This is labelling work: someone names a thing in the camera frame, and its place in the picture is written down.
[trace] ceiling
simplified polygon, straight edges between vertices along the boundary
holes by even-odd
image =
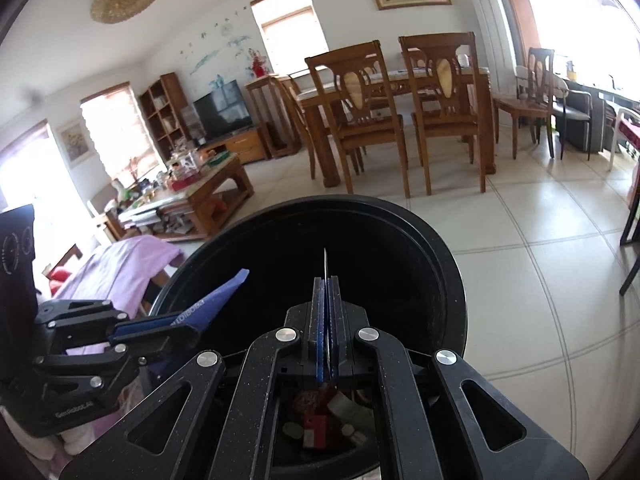
[[[105,25],[93,0],[29,0],[0,44],[0,126],[47,96],[89,76],[138,62],[217,0],[156,0],[138,16]]]

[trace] metal bolt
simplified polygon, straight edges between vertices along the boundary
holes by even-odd
[[[375,341],[380,337],[378,331],[370,326],[358,330],[358,335],[360,336],[360,339],[364,339],[364,341]]]
[[[203,368],[209,368],[218,362],[218,355],[215,352],[203,352],[198,356],[196,362]]]
[[[278,341],[287,342],[293,341],[296,338],[296,331],[292,328],[281,328],[276,332],[276,339]]]
[[[442,363],[444,365],[452,365],[458,360],[456,355],[451,350],[438,350],[436,359],[439,363]]]

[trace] window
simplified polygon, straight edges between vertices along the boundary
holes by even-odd
[[[129,83],[82,100],[82,116],[112,179],[128,187],[162,163]]]
[[[9,208],[33,204],[34,272],[55,263],[94,230],[46,121],[0,152],[0,188]]]
[[[574,64],[578,79],[640,98],[640,34],[614,0],[530,0],[541,46],[556,51],[554,72]],[[603,34],[594,23],[604,27]]]
[[[302,72],[306,57],[329,50],[311,0],[254,0],[251,8],[274,72]]]

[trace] black trash can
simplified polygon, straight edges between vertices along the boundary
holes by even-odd
[[[372,326],[408,349],[463,354],[465,294],[449,249],[407,209],[365,196],[307,197],[245,218],[191,255],[161,291],[152,314],[188,308],[244,267],[249,277],[199,348],[223,356],[245,350],[281,327],[289,307],[311,299],[314,278],[324,274],[325,248],[342,298],[364,307]],[[354,450],[311,465],[275,468],[272,475],[349,479],[375,466],[375,453]]]

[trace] tv screen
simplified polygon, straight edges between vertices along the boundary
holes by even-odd
[[[201,97],[193,107],[208,139],[224,137],[253,124],[236,81]]]

